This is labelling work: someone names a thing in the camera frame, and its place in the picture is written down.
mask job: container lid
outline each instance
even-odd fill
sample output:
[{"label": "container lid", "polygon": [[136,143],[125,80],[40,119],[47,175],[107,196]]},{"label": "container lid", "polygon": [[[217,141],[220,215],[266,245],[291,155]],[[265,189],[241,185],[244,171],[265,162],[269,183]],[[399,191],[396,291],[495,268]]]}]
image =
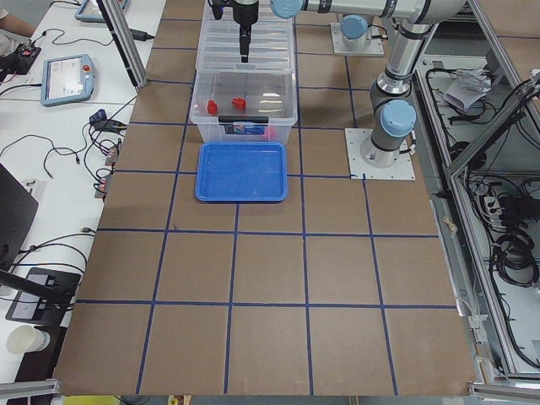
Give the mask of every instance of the container lid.
[{"label": "container lid", "polygon": [[197,50],[199,73],[294,73],[293,22],[276,16],[269,0],[259,1],[259,19],[251,27],[248,63],[240,61],[239,29],[231,7],[225,7],[223,18],[216,20],[205,2]]},{"label": "container lid", "polygon": [[279,202],[288,195],[285,147],[209,142],[199,152],[195,195],[206,202]]}]

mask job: metal bracket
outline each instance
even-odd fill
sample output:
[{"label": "metal bracket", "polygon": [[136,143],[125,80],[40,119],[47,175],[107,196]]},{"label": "metal bracket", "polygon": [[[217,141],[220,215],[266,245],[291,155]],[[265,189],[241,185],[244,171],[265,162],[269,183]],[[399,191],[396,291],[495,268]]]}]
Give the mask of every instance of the metal bracket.
[{"label": "metal bracket", "polygon": [[[385,56],[385,50],[382,47],[382,41],[380,39],[365,40],[357,42],[356,46],[349,47],[343,42],[343,34],[339,28],[339,23],[331,23],[330,31],[332,32],[332,44],[334,47],[335,55],[351,55],[359,57],[383,57]],[[371,27],[372,35],[379,35],[379,29]]]},{"label": "metal bracket", "polygon": [[[350,169],[351,179],[362,180],[365,177],[366,179],[377,180],[416,180],[410,154],[400,154],[396,163],[387,169],[373,167],[362,159],[360,156],[360,146],[367,137],[371,136],[372,132],[372,129],[365,128],[345,129],[348,167]],[[407,149],[407,142],[403,141],[401,150]]]}]

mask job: blue joint cap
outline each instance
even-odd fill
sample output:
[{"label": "blue joint cap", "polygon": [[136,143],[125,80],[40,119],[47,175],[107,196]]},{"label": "blue joint cap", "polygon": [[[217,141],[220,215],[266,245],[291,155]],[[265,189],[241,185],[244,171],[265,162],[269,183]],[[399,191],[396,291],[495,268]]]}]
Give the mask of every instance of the blue joint cap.
[{"label": "blue joint cap", "polygon": [[406,137],[416,123],[416,110],[405,100],[392,100],[381,113],[381,125],[394,138]]},{"label": "blue joint cap", "polygon": [[346,15],[339,25],[341,33],[350,40],[357,40],[364,35],[368,29],[368,22],[359,15]]},{"label": "blue joint cap", "polygon": [[302,11],[304,0],[270,0],[270,8],[281,19],[291,19]]}]

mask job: yellow object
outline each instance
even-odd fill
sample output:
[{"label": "yellow object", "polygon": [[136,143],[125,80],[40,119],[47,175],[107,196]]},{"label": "yellow object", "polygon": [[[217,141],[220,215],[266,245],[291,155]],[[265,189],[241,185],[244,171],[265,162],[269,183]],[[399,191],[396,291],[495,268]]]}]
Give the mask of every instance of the yellow object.
[{"label": "yellow object", "polygon": [[114,396],[65,397],[64,405],[118,405]]}]

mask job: person's arm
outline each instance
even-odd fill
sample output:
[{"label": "person's arm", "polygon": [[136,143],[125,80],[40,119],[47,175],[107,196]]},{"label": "person's arm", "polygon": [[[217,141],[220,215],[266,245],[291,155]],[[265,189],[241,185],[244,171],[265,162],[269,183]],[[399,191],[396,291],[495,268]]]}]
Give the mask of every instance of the person's arm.
[{"label": "person's arm", "polygon": [[0,28],[12,34],[27,36],[29,38],[35,31],[34,26],[25,23],[22,19],[18,19],[12,14],[8,14],[3,19],[0,19]]}]

